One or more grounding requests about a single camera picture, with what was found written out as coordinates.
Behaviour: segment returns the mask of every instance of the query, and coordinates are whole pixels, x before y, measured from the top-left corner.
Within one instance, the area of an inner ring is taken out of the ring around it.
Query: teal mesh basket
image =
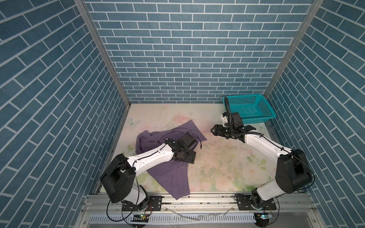
[[[276,114],[261,94],[227,96],[231,112],[238,112],[243,124],[264,123]]]

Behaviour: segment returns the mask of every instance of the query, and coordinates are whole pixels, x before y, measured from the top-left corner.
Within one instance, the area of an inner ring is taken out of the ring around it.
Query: white cable tray
[[[227,215],[204,215],[203,213],[181,213],[182,216],[176,214],[158,214],[155,213],[150,216],[148,221],[149,225],[174,225],[174,224],[192,224],[192,223],[255,223],[254,213],[230,213]],[[121,220],[121,214],[109,215],[114,220]],[[130,223],[133,218],[133,214],[127,218],[127,222]],[[124,224],[124,221],[113,222],[106,214],[103,215],[91,215],[89,224]]]

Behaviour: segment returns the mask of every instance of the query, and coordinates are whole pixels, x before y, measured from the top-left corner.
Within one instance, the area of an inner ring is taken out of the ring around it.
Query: black cable
[[[283,150],[283,151],[285,151],[285,152],[287,152],[287,153],[290,153],[290,152],[286,151],[283,147],[280,147],[280,146],[276,145],[275,143],[273,143],[271,140],[269,140],[268,138],[266,138],[264,135],[262,135],[262,137],[263,137],[264,139],[266,139],[267,141],[269,141],[269,142],[270,142],[271,144],[273,144],[274,146],[276,146],[276,147],[280,148],[281,150]],[[307,189],[307,188],[311,187],[311,186],[314,184],[315,180],[316,180],[316,177],[315,177],[315,175],[314,175],[314,172],[311,170],[311,168],[309,168],[309,166],[308,166],[307,164],[305,164],[305,163],[304,163],[302,160],[300,160],[297,156],[294,156],[293,154],[290,154],[290,155],[291,155],[291,156],[293,156],[294,158],[296,158],[297,160],[299,160],[302,164],[304,164],[304,165],[305,165],[305,166],[309,169],[309,171],[312,173],[312,176],[313,176],[313,181],[312,181],[312,183],[311,183],[308,187],[298,189],[297,191],[299,191],[299,190],[304,190],[304,189]]]
[[[272,223],[269,223],[269,224],[267,224],[265,227],[267,227],[268,225],[271,225],[271,224],[273,224],[274,222],[276,222],[276,220],[277,220],[277,218],[279,218],[279,212],[280,212],[280,203],[279,203],[279,200],[277,199],[277,197],[275,197],[276,198],[276,201],[277,201],[277,205],[278,205],[278,208],[277,208],[277,216],[276,216],[276,219],[272,222]]]
[[[138,187],[138,196],[137,196],[137,202],[136,202],[136,204],[134,205],[134,207],[133,207],[133,209],[132,209],[132,211],[127,215],[127,217],[123,217],[123,206],[122,206],[122,208],[121,208],[121,210],[122,210],[122,219],[121,220],[114,220],[114,219],[112,219],[111,217],[109,217],[109,215],[108,215],[108,208],[109,208],[109,203],[110,203],[110,201],[111,200],[109,200],[109,202],[108,202],[108,205],[107,205],[107,217],[110,219],[110,220],[112,220],[113,222],[121,222],[121,221],[125,221],[128,225],[130,225],[130,226],[132,226],[131,224],[129,224],[125,219],[126,218],[128,218],[131,214],[132,214],[132,212],[134,211],[134,209],[136,208],[136,206],[137,206],[137,204],[138,204],[138,201],[139,201],[139,185],[138,185],[138,180],[137,180],[137,178],[136,178],[136,182],[137,182],[137,187]]]
[[[165,146],[166,146],[167,144],[165,144],[160,150],[158,150],[158,151],[156,151],[155,153],[157,153],[157,152],[160,152]],[[153,154],[151,154],[151,155],[148,155],[148,156],[145,156],[145,157],[142,157],[142,158],[138,158],[137,160],[135,160],[134,162],[133,162],[133,165],[134,165],[134,163],[136,162],[136,161],[139,161],[139,160],[141,160],[141,159],[143,159],[143,158],[148,158],[148,157],[151,157],[152,155],[154,155],[155,153],[153,153]]]
[[[176,131],[176,130],[178,130],[178,129],[186,129],[186,130],[188,130],[188,131],[185,131],[185,132],[181,132],[181,131]],[[169,133],[171,133],[171,132],[180,132],[180,133],[188,133],[188,132],[191,132],[191,131],[198,131],[198,132],[200,132],[199,130],[190,130],[190,129],[188,129],[188,128],[185,128],[185,127],[178,127],[178,128],[174,128],[173,130],[171,130]],[[202,144],[201,144],[201,139],[200,139],[200,137],[196,134],[196,133],[192,133],[192,134],[194,134],[198,139],[199,139],[199,141],[200,141],[200,149],[203,147],[202,146]]]
[[[139,200],[139,184],[138,184],[138,180],[137,180],[137,178],[136,178],[136,182],[137,182],[137,186],[138,186],[138,197],[137,197],[137,202],[136,202],[136,204],[134,205],[134,207],[133,207],[133,210],[127,215],[127,217],[126,218],[128,218],[130,215],[131,215],[131,213],[134,211],[134,209],[136,208],[136,206],[137,206],[137,203],[138,203],[138,200]],[[121,211],[121,213],[122,213],[122,219],[124,220],[124,222],[126,222],[129,226],[131,226],[131,227],[133,227],[134,228],[134,226],[132,225],[132,224],[129,224],[125,219],[126,218],[124,218],[124,216],[123,216],[123,209],[122,209],[122,211]]]
[[[264,136],[264,134],[262,133],[259,133],[259,132],[245,132],[245,133],[234,133],[232,131],[232,114],[231,114],[231,108],[229,106],[229,101],[228,101],[228,98],[227,97],[224,97],[224,105],[226,106],[226,110],[229,114],[229,124],[230,124],[230,127],[229,127],[229,130],[230,132],[234,135],[234,136],[241,136],[241,135],[259,135],[260,137],[264,137],[264,139],[266,139],[267,141],[269,141],[270,143],[272,143],[274,146],[280,148],[281,150],[287,152],[287,153],[290,153],[289,151],[286,151],[283,147],[279,147],[278,145],[276,145],[275,143],[273,143],[271,140],[269,140],[268,138],[266,138]],[[314,175],[314,172],[311,170],[311,168],[309,168],[309,166],[307,164],[305,164],[302,160],[300,160],[299,158],[297,158],[296,156],[294,156],[293,154],[291,154],[293,157],[295,157],[296,159],[298,159],[302,164],[304,164],[308,169],[309,171],[311,172],[312,176],[313,176],[313,181],[312,183],[308,186],[308,187],[305,187],[305,188],[301,188],[301,189],[298,189],[298,190],[304,190],[304,189],[307,189],[309,187],[311,187],[313,184],[314,184],[314,181],[315,181],[315,175]]]
[[[236,197],[237,197],[238,195],[243,195],[243,194],[240,194],[240,193],[236,193],[236,194],[234,194],[234,195],[233,195],[233,199],[234,199],[235,201],[238,201],[238,199],[236,199]]]

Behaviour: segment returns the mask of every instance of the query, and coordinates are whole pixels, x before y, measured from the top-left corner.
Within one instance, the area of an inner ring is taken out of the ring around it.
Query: blue brick wall
[[[125,105],[73,0],[0,1],[0,227],[69,227]]]
[[[365,1],[325,0],[269,96],[280,142],[306,151],[328,227],[364,227]]]
[[[132,103],[263,93],[312,0],[86,0]]]

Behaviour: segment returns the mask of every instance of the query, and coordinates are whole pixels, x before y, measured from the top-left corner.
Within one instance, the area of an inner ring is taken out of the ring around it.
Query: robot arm
[[[117,203],[126,200],[136,204],[138,209],[144,209],[149,196],[142,186],[133,184],[134,179],[147,169],[172,159],[194,164],[196,152],[191,148],[196,143],[196,140],[186,133],[177,141],[167,139],[160,146],[139,155],[117,155],[100,177],[110,201]]]
[[[293,193],[312,181],[311,171],[303,151],[284,147],[266,138],[254,127],[244,126],[236,112],[230,115],[223,113],[221,119],[223,125],[216,124],[211,129],[214,135],[226,139],[239,139],[257,148],[277,164],[275,179],[252,190],[251,201],[255,208],[262,208],[268,201],[272,201],[273,197]]]

